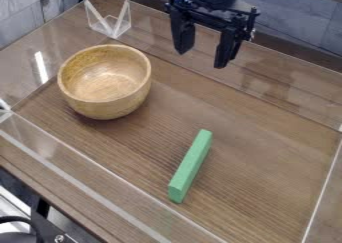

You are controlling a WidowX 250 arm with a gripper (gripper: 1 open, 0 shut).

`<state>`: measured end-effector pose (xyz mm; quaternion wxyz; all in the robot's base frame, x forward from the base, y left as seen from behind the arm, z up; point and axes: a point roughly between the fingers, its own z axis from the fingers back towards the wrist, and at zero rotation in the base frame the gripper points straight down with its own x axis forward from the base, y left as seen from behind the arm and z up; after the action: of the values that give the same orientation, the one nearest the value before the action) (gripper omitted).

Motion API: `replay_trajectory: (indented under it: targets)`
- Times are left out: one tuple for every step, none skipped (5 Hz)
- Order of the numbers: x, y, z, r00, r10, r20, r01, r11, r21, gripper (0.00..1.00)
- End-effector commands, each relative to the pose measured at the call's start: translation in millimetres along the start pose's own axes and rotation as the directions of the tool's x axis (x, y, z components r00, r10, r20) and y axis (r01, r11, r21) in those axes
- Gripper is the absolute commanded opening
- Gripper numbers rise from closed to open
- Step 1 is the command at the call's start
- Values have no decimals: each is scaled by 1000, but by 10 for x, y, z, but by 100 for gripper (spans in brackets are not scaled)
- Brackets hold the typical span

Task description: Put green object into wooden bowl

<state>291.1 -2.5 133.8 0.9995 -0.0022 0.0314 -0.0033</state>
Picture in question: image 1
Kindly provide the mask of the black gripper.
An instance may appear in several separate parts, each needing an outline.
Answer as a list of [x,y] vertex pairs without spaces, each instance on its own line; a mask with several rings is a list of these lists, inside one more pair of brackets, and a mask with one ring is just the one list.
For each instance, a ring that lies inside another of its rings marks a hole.
[[[194,8],[205,11],[210,15],[224,18],[224,14],[241,15],[248,20],[245,29],[248,36],[245,39],[250,41],[256,33],[256,19],[260,16],[260,10],[242,0],[186,0]],[[172,33],[176,50],[184,55],[196,43],[196,25],[190,15],[173,7],[170,10]],[[221,41],[217,46],[214,67],[222,69],[228,63],[236,59],[244,37],[237,28],[228,27],[221,33]]]

